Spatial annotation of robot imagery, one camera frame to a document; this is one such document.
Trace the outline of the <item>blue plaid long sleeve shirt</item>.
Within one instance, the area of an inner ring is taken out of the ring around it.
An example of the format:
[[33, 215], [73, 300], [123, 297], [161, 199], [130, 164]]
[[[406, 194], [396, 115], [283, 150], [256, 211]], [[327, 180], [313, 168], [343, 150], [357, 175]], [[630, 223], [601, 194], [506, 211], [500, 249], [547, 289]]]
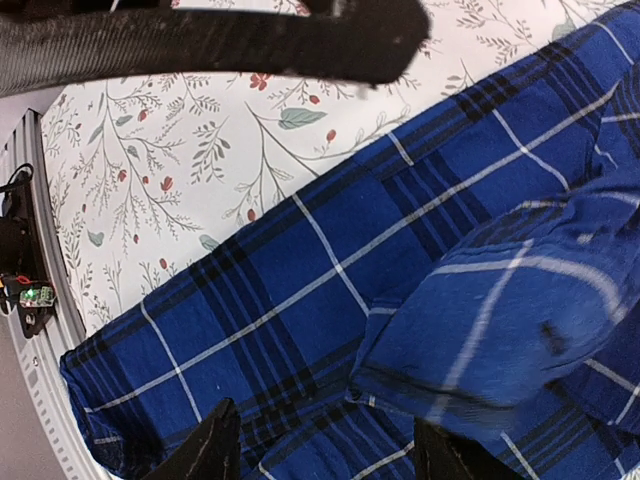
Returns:
[[140, 479], [224, 398], [239, 479], [416, 479], [414, 419], [522, 479], [639, 466], [639, 5], [424, 111], [60, 361]]

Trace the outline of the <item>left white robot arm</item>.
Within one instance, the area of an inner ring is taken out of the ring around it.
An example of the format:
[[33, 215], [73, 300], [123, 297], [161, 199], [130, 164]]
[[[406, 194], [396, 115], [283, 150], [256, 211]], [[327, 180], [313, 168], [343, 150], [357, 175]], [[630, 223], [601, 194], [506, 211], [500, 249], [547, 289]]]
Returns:
[[428, 38], [418, 1], [309, 1], [295, 16], [167, 1], [5, 1], [5, 97], [102, 79], [257, 72], [377, 86]]

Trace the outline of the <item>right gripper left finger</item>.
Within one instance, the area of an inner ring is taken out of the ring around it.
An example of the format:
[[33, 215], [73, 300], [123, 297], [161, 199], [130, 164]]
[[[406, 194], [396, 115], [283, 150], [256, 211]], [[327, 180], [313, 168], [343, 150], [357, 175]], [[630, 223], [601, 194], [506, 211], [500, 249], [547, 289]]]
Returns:
[[224, 398], [184, 443], [143, 480], [235, 480], [240, 478], [241, 418]]

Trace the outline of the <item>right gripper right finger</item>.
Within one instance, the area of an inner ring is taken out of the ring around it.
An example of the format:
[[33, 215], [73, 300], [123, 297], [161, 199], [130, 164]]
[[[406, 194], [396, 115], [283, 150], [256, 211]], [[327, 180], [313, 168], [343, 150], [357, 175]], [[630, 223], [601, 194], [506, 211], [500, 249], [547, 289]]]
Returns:
[[521, 480], [481, 444], [414, 419], [417, 480]]

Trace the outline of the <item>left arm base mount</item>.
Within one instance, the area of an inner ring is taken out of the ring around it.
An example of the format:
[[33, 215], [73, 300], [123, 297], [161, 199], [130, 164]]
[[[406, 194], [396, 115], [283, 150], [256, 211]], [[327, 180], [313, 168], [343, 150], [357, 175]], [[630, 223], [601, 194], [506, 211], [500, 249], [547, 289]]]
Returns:
[[35, 222], [33, 176], [33, 166], [23, 163], [1, 186], [1, 312], [18, 315], [26, 339], [43, 330], [56, 303]]

